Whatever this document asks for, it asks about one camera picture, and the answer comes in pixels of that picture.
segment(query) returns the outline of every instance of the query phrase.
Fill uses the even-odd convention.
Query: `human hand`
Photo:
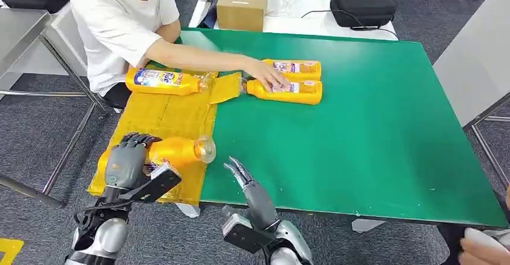
[[[290,88],[289,81],[280,72],[258,59],[247,59],[243,71],[258,79],[268,92],[288,91]]]
[[[459,255],[461,265],[510,265],[510,252],[491,246],[481,245],[476,241],[462,238],[464,250]]]

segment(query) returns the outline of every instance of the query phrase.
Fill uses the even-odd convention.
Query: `gray robot finger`
[[[229,159],[232,163],[234,163],[241,175],[244,177],[244,179],[246,179],[247,183],[253,181],[253,177],[251,176],[250,172],[244,168],[244,165],[239,160],[232,156],[229,156]]]
[[[147,141],[147,139],[151,138],[149,134],[142,134],[138,136],[138,138],[135,140],[137,142],[136,146],[140,145],[145,147],[144,143]]]
[[[122,137],[122,139],[120,140],[120,142],[128,142],[129,139],[131,139],[131,137],[134,135],[134,134],[137,134],[137,132],[131,132],[131,133],[127,133],[125,134],[124,137]]]
[[[234,178],[239,183],[241,189],[244,190],[244,188],[246,187],[247,182],[246,182],[246,179],[244,179],[244,177],[241,175],[241,173],[239,173],[237,168],[235,168],[233,165],[228,164],[228,163],[224,163],[223,167],[225,167],[226,169],[230,170],[230,172],[232,172],[232,175],[234,175]]]
[[[143,146],[144,146],[144,147],[149,148],[149,147],[152,145],[152,143],[154,143],[154,142],[158,142],[158,141],[161,141],[161,139],[160,139],[160,138],[158,138],[158,137],[149,136],[148,138],[146,138],[146,139],[142,142],[142,144],[143,144]]]
[[[134,135],[132,135],[131,138],[128,139],[126,147],[128,147],[128,148],[136,147],[136,145],[138,145],[138,141],[137,141],[138,137],[140,137],[139,133],[135,133]]]

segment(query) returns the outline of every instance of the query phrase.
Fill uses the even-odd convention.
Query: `green tabletop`
[[[202,201],[244,203],[242,161],[283,209],[507,226],[419,43],[186,29],[183,44],[322,63],[316,106],[240,96],[218,106]]]

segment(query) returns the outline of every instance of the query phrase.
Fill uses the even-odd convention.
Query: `gray carpet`
[[[176,0],[181,23],[191,18],[196,0]],[[398,36],[417,40],[434,62],[481,2],[473,0],[396,0]],[[23,75],[15,90],[78,90],[65,76]],[[0,172],[42,189],[67,141],[86,111],[85,99],[4,97],[0,101]],[[510,116],[510,108],[501,114]],[[52,210],[32,199],[0,188],[0,237],[25,241],[15,264],[60,264],[70,247],[72,213],[89,203],[85,189],[100,154],[114,131],[118,115],[104,120],[94,113],[59,178],[52,196],[68,202]],[[510,124],[483,124],[482,130],[502,166],[509,171]],[[468,132],[493,188],[503,192],[473,134]],[[387,222],[363,234],[353,233],[352,217],[282,213],[304,234],[316,264],[438,264],[447,249],[429,225]],[[221,241],[218,207],[206,206],[190,219],[171,204],[135,205],[128,243],[118,264],[261,264]]]

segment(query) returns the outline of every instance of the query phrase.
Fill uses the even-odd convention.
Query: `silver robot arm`
[[[229,157],[225,163],[246,197],[249,214],[241,216],[229,206],[223,208],[227,221],[223,240],[250,253],[264,252],[267,265],[313,265],[312,252],[301,232],[287,220],[281,220],[266,190],[242,163]]]
[[[103,194],[92,206],[75,213],[78,227],[65,265],[114,264],[128,237],[132,203],[153,203],[179,184],[180,177],[166,162],[150,177],[143,173],[147,149],[158,140],[130,133],[112,148]]]

